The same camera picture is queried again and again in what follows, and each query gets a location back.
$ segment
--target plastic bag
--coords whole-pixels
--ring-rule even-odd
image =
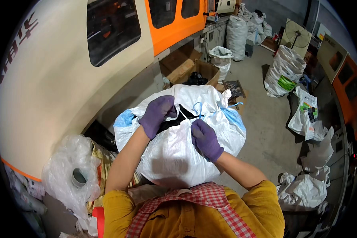
[[[4,168],[10,181],[10,187],[12,189],[14,199],[16,200],[16,203],[19,205],[19,207],[23,211],[35,211],[38,212],[40,215],[46,213],[46,211],[48,210],[46,206],[27,192],[27,189],[24,186],[23,182],[21,182],[16,176],[17,172],[13,171],[6,164],[4,165]]]
[[[226,27],[226,47],[232,51],[234,61],[245,58],[248,28],[246,22],[239,17],[230,16]]]
[[[305,61],[296,51],[280,45],[265,78],[267,96],[278,98],[292,91],[303,75]]]
[[[100,194],[97,167],[100,159],[92,157],[91,139],[83,135],[65,137],[57,152],[42,170],[42,184],[52,197],[74,212],[82,228],[87,230],[90,219],[86,202],[93,202]],[[78,188],[72,182],[73,170],[79,168],[86,183]]]
[[[262,17],[259,17],[256,12],[253,12],[252,16],[250,18],[250,21],[252,23],[254,23],[255,25],[262,25],[262,23],[265,20],[265,18],[266,18],[266,14],[265,13],[263,13]]]
[[[324,135],[328,132],[326,127],[323,128],[322,121],[314,121],[308,115],[308,109],[314,107],[313,117],[318,117],[318,99],[308,92],[297,86],[294,94],[299,98],[299,106],[296,109],[294,116],[288,123],[288,128],[295,131],[299,135],[305,136],[305,140],[323,140]]]
[[[252,17],[252,13],[246,9],[245,5],[245,3],[239,4],[237,17],[242,18],[245,22],[248,22]]]
[[[328,188],[330,186],[329,173],[330,168],[325,165],[323,168],[316,170],[316,172],[310,173],[309,176],[324,182],[326,187]]]
[[[330,144],[330,141],[332,140],[334,133],[333,126],[331,126],[320,144],[313,147],[312,150],[307,153],[307,157],[300,158],[305,171],[313,173],[324,168],[333,154],[333,147]]]
[[[273,28],[267,22],[263,21],[262,23],[263,26],[263,34],[267,37],[272,37],[273,35]]]
[[[326,184],[309,174],[299,175],[295,179],[293,175],[284,173],[280,182],[276,191],[283,211],[313,210],[327,197]]]
[[[139,127],[138,120],[143,117],[148,103],[163,95],[175,97],[177,112],[180,104],[195,116],[203,115],[201,119],[214,129],[225,151],[238,155],[246,139],[246,129],[238,112],[227,108],[230,90],[220,94],[213,86],[181,84],[151,95],[117,117],[114,132],[120,151]],[[185,119],[180,125],[157,134],[146,147],[137,171],[153,183],[170,188],[189,188],[219,176],[221,172],[217,167],[192,144],[190,126],[196,119]]]
[[[216,46],[209,50],[209,55],[212,58],[212,64],[220,69],[218,83],[222,83],[222,80],[226,78],[226,75],[229,72],[231,59],[234,57],[233,52],[222,46]]]

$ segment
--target person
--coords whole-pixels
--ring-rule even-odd
[[[192,143],[248,190],[241,198],[213,182],[169,190],[135,204],[127,187],[149,141],[166,116],[177,116],[173,96],[151,101],[111,165],[103,200],[104,237],[283,237],[284,217],[276,187],[256,167],[224,151],[203,120],[191,125]]]

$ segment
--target green label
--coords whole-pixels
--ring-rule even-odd
[[[300,106],[300,110],[303,112],[308,111],[308,108],[311,108],[310,105],[308,105],[307,103],[303,102],[303,105]],[[313,116],[316,118],[318,116],[318,109],[315,108],[315,111],[312,113]]]
[[[279,81],[277,83],[287,91],[291,91],[296,86],[295,82],[292,82],[290,79],[286,78],[283,75],[280,76]]]

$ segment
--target hand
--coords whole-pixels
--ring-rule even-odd
[[[221,156],[224,148],[220,146],[213,128],[201,119],[192,123],[192,143],[213,163]]]
[[[155,138],[165,116],[177,117],[177,111],[173,105],[174,101],[175,98],[168,95],[160,96],[148,104],[143,117],[139,120],[139,124],[143,126],[144,132],[151,140]]]

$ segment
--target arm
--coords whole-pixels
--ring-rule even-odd
[[[247,190],[250,190],[263,180],[267,180],[261,170],[227,152],[223,152],[215,163],[220,165],[226,173]]]
[[[106,181],[106,193],[113,190],[127,191],[145,147],[155,138],[166,116],[177,116],[173,96],[161,96],[148,104],[143,117],[139,120],[140,126],[111,165]]]
[[[224,151],[218,143],[213,128],[198,119],[191,125],[192,143],[213,163],[220,165],[242,187],[250,190],[266,176],[256,167],[243,162]]]
[[[139,126],[111,165],[106,193],[112,190],[127,190],[149,141],[143,126]]]

